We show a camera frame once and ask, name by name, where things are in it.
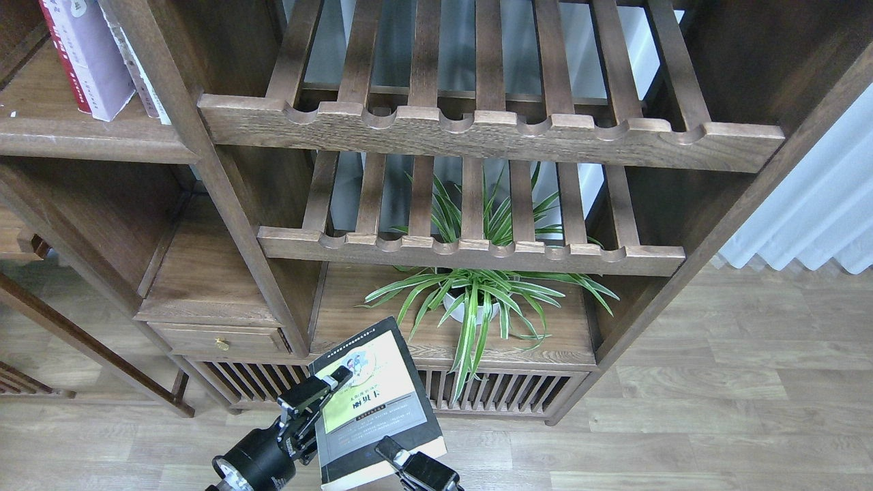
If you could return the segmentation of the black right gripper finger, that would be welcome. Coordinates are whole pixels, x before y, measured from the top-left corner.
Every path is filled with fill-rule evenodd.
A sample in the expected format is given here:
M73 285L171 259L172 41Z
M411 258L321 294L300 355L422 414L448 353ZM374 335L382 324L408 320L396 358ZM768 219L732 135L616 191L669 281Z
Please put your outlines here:
M410 451L383 437L375 451L395 469L404 490L464 490L460 475L426 453Z

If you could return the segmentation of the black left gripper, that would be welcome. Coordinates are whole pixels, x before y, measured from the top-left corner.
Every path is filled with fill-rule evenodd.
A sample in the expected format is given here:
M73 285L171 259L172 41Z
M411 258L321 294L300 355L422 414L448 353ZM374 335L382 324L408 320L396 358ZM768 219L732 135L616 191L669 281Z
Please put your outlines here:
M353 373L340 366L330 375L309 376L278 397L281 414L264 429L253 429L227 454L213 458L212 466L222 478L207 490L280 490L296 472L295 463L308 465L317 453L314 422L322 407ZM289 423L280 432L280 422Z

